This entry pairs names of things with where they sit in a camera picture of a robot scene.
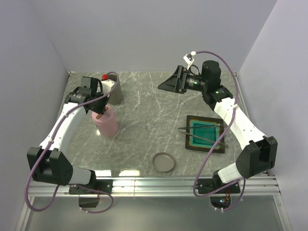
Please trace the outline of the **pink round lid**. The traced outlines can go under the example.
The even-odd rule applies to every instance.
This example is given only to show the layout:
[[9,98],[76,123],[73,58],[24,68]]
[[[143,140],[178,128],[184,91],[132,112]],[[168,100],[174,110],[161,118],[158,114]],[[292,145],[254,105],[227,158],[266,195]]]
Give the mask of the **pink round lid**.
[[105,107],[105,112],[103,114],[98,114],[96,112],[92,112],[92,121],[96,125],[109,125],[116,124],[116,114],[112,106],[107,105]]

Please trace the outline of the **grey cylindrical container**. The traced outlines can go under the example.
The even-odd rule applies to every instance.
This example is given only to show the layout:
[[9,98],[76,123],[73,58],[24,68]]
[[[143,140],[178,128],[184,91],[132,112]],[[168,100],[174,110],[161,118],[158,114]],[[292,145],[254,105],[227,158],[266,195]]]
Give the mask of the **grey cylindrical container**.
[[[112,80],[116,80],[117,82],[117,77],[115,74],[109,74],[108,76],[111,77]],[[124,99],[120,82],[113,89],[114,89],[113,92],[110,94],[109,104],[111,105],[120,104]]]

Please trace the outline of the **pink cylindrical container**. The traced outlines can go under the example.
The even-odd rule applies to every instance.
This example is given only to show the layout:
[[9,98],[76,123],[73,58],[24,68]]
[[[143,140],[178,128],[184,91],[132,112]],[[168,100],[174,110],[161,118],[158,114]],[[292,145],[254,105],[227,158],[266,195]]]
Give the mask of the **pink cylindrical container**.
[[97,129],[99,132],[105,137],[113,137],[118,132],[118,123],[116,121],[111,122],[101,122],[101,121],[94,121]]

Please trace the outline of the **metal serving tongs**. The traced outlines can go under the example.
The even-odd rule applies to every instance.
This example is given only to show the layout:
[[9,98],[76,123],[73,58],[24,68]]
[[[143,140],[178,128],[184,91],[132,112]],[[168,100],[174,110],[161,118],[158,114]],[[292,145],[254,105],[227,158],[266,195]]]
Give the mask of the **metal serving tongs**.
[[224,128],[224,125],[196,125],[192,127],[180,127],[178,128],[178,132],[188,137],[189,146],[212,146],[219,138],[220,130]]

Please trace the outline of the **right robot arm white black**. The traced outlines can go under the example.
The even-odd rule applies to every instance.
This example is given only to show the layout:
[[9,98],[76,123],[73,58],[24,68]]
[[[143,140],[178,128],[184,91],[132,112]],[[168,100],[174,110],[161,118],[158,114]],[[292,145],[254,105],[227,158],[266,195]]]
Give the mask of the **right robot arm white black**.
[[158,89],[184,94],[187,90],[199,91],[204,102],[223,119],[242,149],[236,161],[213,175],[212,186],[224,192],[231,182],[248,179],[274,168],[278,142],[266,136],[244,114],[231,92],[221,84],[221,69],[216,61],[205,61],[202,71],[193,75],[179,65],[174,74],[158,85]]

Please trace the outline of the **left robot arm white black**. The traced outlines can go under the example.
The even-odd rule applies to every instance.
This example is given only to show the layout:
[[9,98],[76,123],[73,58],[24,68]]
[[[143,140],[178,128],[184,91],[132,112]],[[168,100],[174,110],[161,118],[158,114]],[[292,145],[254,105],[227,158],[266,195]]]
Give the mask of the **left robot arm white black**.
[[96,191],[98,182],[92,178],[93,172],[72,166],[65,154],[80,122],[88,112],[103,114],[115,87],[114,81],[82,77],[80,86],[68,93],[51,132],[39,147],[31,147],[27,152],[34,181],[63,186],[80,184],[85,193]]

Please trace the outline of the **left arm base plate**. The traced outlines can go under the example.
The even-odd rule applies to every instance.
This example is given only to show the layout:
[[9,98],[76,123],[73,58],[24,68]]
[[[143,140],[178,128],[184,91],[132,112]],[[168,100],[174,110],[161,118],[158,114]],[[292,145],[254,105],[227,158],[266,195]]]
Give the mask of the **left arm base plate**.
[[113,180],[103,179],[95,180],[87,185],[73,185],[69,188],[68,194],[71,195],[86,195],[86,194],[101,194],[101,192],[111,194],[113,188]]

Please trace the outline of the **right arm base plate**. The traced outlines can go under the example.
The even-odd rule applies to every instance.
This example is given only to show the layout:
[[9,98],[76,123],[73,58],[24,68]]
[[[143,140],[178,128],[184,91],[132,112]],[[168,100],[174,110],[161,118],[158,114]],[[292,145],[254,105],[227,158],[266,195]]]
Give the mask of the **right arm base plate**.
[[[212,191],[215,191],[219,188],[222,188],[226,186],[227,184],[224,184],[220,182],[219,180],[214,180],[213,178],[199,178],[196,184],[196,190],[198,194],[208,194]],[[240,186],[238,182],[235,182],[229,187],[225,187],[220,191],[217,191],[216,193],[240,193]]]

